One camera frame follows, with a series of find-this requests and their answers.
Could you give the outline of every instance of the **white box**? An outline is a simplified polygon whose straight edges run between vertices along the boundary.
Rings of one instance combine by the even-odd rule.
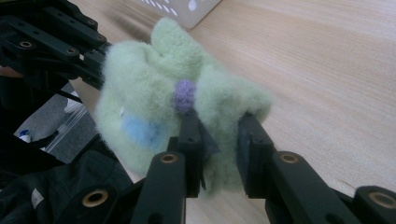
[[[135,0],[156,13],[194,27],[221,0]]]

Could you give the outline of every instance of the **wooden table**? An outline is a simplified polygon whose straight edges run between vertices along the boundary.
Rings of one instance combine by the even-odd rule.
[[[128,0],[77,1],[111,43],[149,40],[158,16]],[[263,123],[348,195],[396,191],[396,2],[223,0],[190,34],[275,98]],[[73,81],[92,112],[99,92]],[[188,200],[187,223],[265,223],[263,200]]]

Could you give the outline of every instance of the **plush toy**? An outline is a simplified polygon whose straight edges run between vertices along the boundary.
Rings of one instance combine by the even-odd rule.
[[[169,137],[178,136],[181,115],[193,108],[219,147],[204,164],[206,193],[241,189],[238,120],[248,112],[263,121],[268,93],[230,75],[170,19],[156,24],[151,45],[128,41],[111,47],[103,73],[98,131],[128,169],[144,175]]]

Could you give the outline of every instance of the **blue patch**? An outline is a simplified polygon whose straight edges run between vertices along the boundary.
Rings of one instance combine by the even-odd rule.
[[[166,140],[165,125],[142,120],[132,114],[122,115],[121,128],[138,145],[154,152],[159,152],[160,146]]]

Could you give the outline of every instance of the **purple pom-pom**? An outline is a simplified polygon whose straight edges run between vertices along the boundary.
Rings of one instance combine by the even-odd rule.
[[[186,113],[193,107],[195,90],[195,83],[187,79],[176,84],[173,104],[177,112]]]

